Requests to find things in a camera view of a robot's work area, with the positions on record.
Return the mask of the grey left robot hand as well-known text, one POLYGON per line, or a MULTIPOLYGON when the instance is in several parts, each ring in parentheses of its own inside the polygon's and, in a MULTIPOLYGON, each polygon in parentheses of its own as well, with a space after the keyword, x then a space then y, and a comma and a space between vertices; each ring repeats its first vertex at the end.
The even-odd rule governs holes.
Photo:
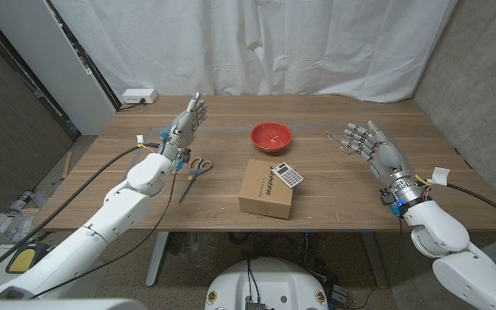
POLYGON ((167 138, 157 150, 170 161, 174 161, 180 152, 189 145, 197 128, 208 118, 208 106, 196 92, 188 102, 187 108, 181 112, 164 131, 167 138))

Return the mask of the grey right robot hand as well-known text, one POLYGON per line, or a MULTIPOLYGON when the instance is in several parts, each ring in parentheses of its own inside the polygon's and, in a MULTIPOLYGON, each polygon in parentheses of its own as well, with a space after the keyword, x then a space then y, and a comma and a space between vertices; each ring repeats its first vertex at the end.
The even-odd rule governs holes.
POLYGON ((395 198, 404 203, 422 198, 423 189, 413 180, 415 173, 408 159, 373 121, 367 127, 349 123, 344 136, 342 145, 366 160, 375 177, 395 198))

